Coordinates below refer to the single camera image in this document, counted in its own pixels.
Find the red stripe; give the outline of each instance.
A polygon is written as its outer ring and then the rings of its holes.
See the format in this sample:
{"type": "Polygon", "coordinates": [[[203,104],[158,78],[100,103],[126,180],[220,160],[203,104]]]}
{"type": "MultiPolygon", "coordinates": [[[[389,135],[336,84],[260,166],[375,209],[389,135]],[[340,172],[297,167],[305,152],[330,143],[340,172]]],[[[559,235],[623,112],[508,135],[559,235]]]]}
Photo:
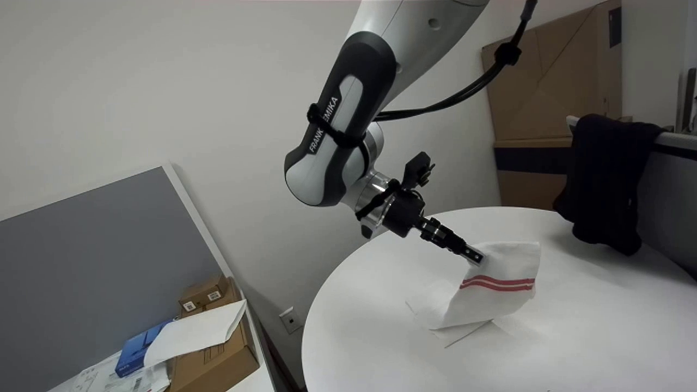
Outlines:
{"type": "Polygon", "coordinates": [[[508,288],[502,288],[502,286],[492,286],[492,283],[485,283],[485,281],[470,281],[470,283],[461,283],[460,289],[467,289],[467,288],[488,288],[492,293],[528,293],[532,289],[533,286],[528,283],[528,286],[508,286],[508,288]]]}
{"type": "Polygon", "coordinates": [[[532,283],[536,283],[536,278],[492,278],[492,276],[479,275],[479,276],[465,278],[461,286],[473,283],[473,281],[483,281],[483,283],[492,283],[492,286],[532,286],[532,283]]]}

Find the black cable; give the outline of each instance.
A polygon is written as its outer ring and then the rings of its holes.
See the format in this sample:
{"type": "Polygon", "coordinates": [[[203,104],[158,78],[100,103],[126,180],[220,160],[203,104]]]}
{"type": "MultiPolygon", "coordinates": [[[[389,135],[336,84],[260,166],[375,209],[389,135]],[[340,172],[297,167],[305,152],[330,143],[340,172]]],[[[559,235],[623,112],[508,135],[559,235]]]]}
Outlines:
{"type": "Polygon", "coordinates": [[[404,112],[382,112],[382,113],[378,113],[375,123],[395,123],[395,121],[416,118],[422,113],[442,112],[442,110],[456,106],[456,104],[473,98],[475,94],[479,94],[488,84],[492,84],[502,75],[502,69],[505,66],[514,66],[518,61],[518,57],[521,57],[518,43],[525,36],[525,29],[528,29],[536,7],[538,7],[538,0],[525,0],[521,25],[518,25],[514,37],[508,43],[500,45],[496,63],[490,69],[485,69],[478,81],[473,81],[469,88],[465,88],[461,92],[458,92],[435,104],[430,104],[430,106],[404,110],[404,112]]]}

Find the electrical outlet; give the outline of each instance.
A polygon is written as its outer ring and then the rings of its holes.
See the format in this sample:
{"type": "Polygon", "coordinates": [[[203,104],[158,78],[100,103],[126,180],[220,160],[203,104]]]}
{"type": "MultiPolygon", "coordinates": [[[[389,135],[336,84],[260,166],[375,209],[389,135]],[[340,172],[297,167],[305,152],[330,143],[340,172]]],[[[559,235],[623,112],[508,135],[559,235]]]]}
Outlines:
{"type": "Polygon", "coordinates": [[[297,307],[288,307],[285,312],[279,314],[285,332],[294,333],[301,329],[299,312],[297,307]]]}

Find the white round table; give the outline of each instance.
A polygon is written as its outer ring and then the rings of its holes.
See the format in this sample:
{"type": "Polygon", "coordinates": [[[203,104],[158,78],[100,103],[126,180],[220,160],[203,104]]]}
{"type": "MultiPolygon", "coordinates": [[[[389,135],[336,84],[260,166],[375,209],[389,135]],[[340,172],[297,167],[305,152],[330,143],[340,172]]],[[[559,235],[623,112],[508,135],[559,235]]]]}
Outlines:
{"type": "Polygon", "coordinates": [[[622,257],[536,209],[438,216],[470,245],[538,242],[538,297],[452,349],[406,299],[452,254],[411,233],[380,235],[318,293],[302,335],[311,392],[695,391],[697,286],[666,257],[622,257]]]}

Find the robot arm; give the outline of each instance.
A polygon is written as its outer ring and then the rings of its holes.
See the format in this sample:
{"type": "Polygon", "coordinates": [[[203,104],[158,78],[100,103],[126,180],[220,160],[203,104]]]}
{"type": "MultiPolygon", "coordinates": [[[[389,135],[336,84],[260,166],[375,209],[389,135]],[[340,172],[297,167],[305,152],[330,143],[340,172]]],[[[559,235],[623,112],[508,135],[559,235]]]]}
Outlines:
{"type": "Polygon", "coordinates": [[[305,137],[285,158],[288,190],[309,208],[349,204],[367,235],[380,227],[408,235],[416,227],[426,240],[481,262],[465,240],[422,216],[416,187],[432,172],[428,155],[408,166],[400,184],[373,171],[383,146],[373,121],[460,41],[485,5],[363,0],[318,103],[309,106],[305,137]]]}

